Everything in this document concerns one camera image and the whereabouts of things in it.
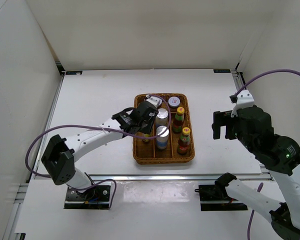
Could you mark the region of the small amber bottle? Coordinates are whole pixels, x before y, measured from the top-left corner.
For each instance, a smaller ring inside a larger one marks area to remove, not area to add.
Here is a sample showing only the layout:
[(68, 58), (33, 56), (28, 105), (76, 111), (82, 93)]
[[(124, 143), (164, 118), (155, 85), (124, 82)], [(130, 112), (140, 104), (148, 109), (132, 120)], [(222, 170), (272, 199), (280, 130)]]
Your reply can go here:
[(142, 140), (143, 140), (144, 142), (148, 143), (148, 142), (150, 141), (149, 138), (151, 137), (151, 135), (150, 135), (150, 134), (143, 133), (143, 134), (142, 134), (142, 137), (143, 137)]

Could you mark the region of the silver cap shaker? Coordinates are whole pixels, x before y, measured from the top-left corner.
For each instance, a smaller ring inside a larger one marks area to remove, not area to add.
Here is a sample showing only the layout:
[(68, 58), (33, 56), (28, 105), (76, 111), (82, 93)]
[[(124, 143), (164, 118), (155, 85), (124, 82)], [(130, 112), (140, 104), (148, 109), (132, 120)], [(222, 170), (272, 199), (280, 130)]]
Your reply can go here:
[(167, 148), (169, 134), (169, 129), (164, 125), (161, 125), (156, 129), (157, 138), (155, 139), (155, 145), (159, 150), (164, 150)]
[(155, 127), (167, 126), (169, 122), (169, 112), (165, 108), (159, 108), (155, 118)]

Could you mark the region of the white lid jar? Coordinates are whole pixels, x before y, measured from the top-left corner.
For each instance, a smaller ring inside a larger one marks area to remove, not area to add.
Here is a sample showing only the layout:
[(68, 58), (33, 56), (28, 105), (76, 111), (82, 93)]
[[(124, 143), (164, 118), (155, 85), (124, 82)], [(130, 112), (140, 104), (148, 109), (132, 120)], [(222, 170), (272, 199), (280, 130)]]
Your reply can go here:
[(168, 99), (168, 106), (172, 112), (176, 111), (180, 106), (180, 104), (181, 104), (181, 100), (177, 96), (171, 96)]
[(162, 99), (160, 97), (154, 96), (153, 99), (155, 100), (156, 108), (159, 109), (162, 106)]

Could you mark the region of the red sauce bottle yellow cap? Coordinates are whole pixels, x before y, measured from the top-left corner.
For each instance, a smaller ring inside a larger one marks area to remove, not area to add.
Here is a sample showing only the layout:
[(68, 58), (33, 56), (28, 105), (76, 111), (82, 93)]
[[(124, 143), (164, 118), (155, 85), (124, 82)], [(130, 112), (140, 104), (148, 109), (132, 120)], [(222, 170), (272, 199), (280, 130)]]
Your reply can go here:
[(191, 129), (189, 127), (184, 127), (181, 131), (177, 145), (177, 152), (181, 155), (184, 155), (188, 152), (190, 146), (190, 134)]

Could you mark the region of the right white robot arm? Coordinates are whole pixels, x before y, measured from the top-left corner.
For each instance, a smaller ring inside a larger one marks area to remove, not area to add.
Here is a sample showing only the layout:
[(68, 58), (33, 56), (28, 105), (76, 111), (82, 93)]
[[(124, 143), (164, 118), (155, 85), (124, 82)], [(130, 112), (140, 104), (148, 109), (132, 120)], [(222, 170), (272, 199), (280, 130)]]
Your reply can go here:
[(300, 240), (300, 146), (290, 137), (274, 132), (271, 116), (256, 105), (213, 114), (213, 138), (238, 140), (270, 172), (284, 202), (271, 199), (225, 173), (214, 185), (220, 200), (232, 198), (263, 216), (284, 240)]

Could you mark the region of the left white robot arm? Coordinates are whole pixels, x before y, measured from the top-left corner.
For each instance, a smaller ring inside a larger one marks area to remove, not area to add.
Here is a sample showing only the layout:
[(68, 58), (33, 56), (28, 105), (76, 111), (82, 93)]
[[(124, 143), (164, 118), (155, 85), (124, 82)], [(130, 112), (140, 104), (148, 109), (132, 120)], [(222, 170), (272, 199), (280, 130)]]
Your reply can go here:
[(147, 99), (136, 108), (130, 107), (114, 114), (95, 129), (89, 129), (73, 136), (62, 138), (55, 135), (50, 138), (41, 162), (54, 184), (66, 184), (77, 189), (83, 200), (90, 200), (95, 188), (86, 174), (75, 167), (77, 162), (89, 152), (112, 141), (126, 136), (135, 136), (138, 132), (149, 134), (158, 114), (158, 102)]

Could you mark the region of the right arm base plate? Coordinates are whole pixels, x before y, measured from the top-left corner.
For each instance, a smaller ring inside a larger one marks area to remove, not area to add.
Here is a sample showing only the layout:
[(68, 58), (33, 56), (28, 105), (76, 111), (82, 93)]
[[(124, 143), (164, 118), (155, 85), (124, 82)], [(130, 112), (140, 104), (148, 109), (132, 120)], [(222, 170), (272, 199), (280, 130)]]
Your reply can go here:
[(247, 211), (248, 207), (229, 196), (222, 196), (212, 184), (199, 185), (194, 190), (199, 194), (200, 210), (202, 212), (230, 212), (230, 211)]

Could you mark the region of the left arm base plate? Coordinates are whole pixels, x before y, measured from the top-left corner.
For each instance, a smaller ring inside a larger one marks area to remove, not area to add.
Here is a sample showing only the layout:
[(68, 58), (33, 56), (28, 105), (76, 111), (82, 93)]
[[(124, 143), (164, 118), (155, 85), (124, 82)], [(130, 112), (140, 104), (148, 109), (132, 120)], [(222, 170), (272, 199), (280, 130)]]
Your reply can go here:
[(67, 210), (109, 210), (111, 190), (110, 182), (101, 183), (82, 193), (69, 188), (66, 191), (63, 208)]

